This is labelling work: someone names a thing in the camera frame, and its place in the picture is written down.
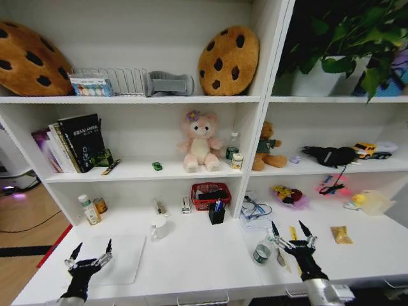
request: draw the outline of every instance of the desk drawer handle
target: desk drawer handle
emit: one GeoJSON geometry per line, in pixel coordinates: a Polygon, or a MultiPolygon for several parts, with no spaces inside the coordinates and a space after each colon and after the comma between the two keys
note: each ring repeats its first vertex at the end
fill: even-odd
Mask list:
{"type": "Polygon", "coordinates": [[[388,287],[390,287],[390,288],[392,288],[392,289],[407,289],[407,288],[408,288],[408,285],[393,286],[393,285],[391,285],[389,282],[387,282],[385,279],[384,279],[384,282],[388,285],[388,287]]]}
{"type": "Polygon", "coordinates": [[[193,303],[193,304],[180,304],[180,301],[177,297],[177,305],[178,306],[209,306],[209,305],[223,305],[223,304],[228,304],[230,302],[230,296],[228,295],[227,292],[227,299],[225,301],[217,301],[217,302],[205,302],[205,303],[193,303]]]}
{"type": "Polygon", "coordinates": [[[300,294],[296,294],[296,295],[292,295],[286,288],[286,295],[290,298],[307,298],[308,295],[306,293],[300,293],[300,294]]]}

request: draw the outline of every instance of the black book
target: black book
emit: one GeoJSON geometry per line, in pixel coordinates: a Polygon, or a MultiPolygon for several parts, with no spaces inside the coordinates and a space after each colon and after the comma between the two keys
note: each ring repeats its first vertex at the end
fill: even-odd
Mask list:
{"type": "Polygon", "coordinates": [[[93,113],[57,121],[81,172],[88,172],[94,167],[92,158],[105,148],[98,115],[93,113]]]}

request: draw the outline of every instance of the pen holder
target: pen holder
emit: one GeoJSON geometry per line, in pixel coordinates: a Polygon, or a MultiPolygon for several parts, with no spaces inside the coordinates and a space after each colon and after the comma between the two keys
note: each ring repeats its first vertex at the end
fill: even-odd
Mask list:
{"type": "Polygon", "coordinates": [[[225,208],[222,207],[220,211],[215,212],[215,203],[210,204],[210,210],[208,211],[208,216],[212,225],[220,224],[224,222],[225,208]]]}

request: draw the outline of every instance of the toy truck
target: toy truck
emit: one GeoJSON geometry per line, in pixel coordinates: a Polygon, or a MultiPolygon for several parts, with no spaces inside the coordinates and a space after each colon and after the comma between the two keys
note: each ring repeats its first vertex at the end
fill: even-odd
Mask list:
{"type": "Polygon", "coordinates": [[[356,150],[358,157],[361,159],[387,159],[392,156],[392,153],[396,151],[398,147],[392,142],[359,142],[354,145],[353,149],[356,150]]]}

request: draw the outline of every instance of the white mug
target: white mug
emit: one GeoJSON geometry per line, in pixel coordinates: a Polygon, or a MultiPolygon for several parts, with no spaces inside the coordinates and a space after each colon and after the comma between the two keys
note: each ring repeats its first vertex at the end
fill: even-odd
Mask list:
{"type": "Polygon", "coordinates": [[[153,240],[159,240],[167,236],[168,227],[166,217],[164,215],[157,215],[152,220],[151,235],[153,240]]]}

